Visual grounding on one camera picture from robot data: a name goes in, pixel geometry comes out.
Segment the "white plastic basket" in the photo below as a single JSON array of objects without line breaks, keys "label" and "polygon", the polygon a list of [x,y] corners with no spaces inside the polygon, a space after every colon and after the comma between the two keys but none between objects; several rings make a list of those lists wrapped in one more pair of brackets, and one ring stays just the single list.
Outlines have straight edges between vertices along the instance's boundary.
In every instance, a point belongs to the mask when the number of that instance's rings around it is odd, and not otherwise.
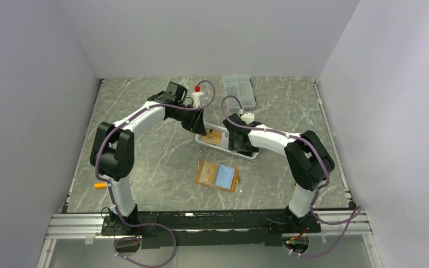
[{"label": "white plastic basket", "polygon": [[206,135],[195,135],[195,140],[206,147],[235,155],[244,159],[253,160],[258,156],[258,152],[237,152],[229,149],[229,132],[225,127],[211,123],[205,123]]}]

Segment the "orange leather card holder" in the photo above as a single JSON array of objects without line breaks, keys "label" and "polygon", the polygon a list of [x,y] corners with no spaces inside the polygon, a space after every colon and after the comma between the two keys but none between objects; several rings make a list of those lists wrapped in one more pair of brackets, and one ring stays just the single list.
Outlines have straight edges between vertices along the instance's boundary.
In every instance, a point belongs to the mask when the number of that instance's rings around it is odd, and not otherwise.
[{"label": "orange leather card holder", "polygon": [[197,176],[195,179],[196,184],[211,187],[211,188],[216,188],[220,190],[225,190],[228,192],[233,192],[235,190],[236,184],[240,182],[239,169],[236,167],[230,167],[230,166],[218,164],[216,179],[213,185],[200,184],[200,183],[197,183],[196,180],[197,180]]}]

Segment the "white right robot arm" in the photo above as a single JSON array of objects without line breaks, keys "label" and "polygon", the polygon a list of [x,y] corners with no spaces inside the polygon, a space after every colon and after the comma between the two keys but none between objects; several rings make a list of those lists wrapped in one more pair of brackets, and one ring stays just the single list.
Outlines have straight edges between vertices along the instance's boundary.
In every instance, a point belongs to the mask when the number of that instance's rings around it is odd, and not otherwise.
[{"label": "white right robot arm", "polygon": [[289,230],[300,231],[307,224],[320,183],[327,181],[335,162],[313,131],[289,133],[259,122],[247,124],[233,113],[223,121],[230,137],[242,149],[266,149],[284,156],[296,182],[292,199],[285,209]]}]

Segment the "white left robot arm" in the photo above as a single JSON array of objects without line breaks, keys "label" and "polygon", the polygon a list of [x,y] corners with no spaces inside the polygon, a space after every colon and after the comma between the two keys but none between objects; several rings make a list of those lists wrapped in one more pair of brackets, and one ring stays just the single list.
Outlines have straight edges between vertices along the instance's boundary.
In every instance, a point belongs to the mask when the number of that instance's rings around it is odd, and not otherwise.
[{"label": "white left robot arm", "polygon": [[106,184],[111,200],[110,216],[126,235],[137,230],[138,208],[133,199],[129,174],[135,163],[135,142],[152,126],[168,118],[198,135],[206,135],[204,108],[184,103],[188,90],[170,82],[164,91],[150,96],[135,112],[115,123],[101,122],[97,127],[90,164],[95,176]]}]

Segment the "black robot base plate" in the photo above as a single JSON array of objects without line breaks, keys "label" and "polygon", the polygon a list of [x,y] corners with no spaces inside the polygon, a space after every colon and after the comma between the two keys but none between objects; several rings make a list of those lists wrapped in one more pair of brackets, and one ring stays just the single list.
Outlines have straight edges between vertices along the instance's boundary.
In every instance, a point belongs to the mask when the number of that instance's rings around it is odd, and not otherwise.
[{"label": "black robot base plate", "polygon": [[140,236],[143,249],[165,246],[281,246],[290,236],[320,233],[313,216],[294,219],[286,209],[138,212],[137,228],[124,225],[114,213],[103,217],[104,237]]}]

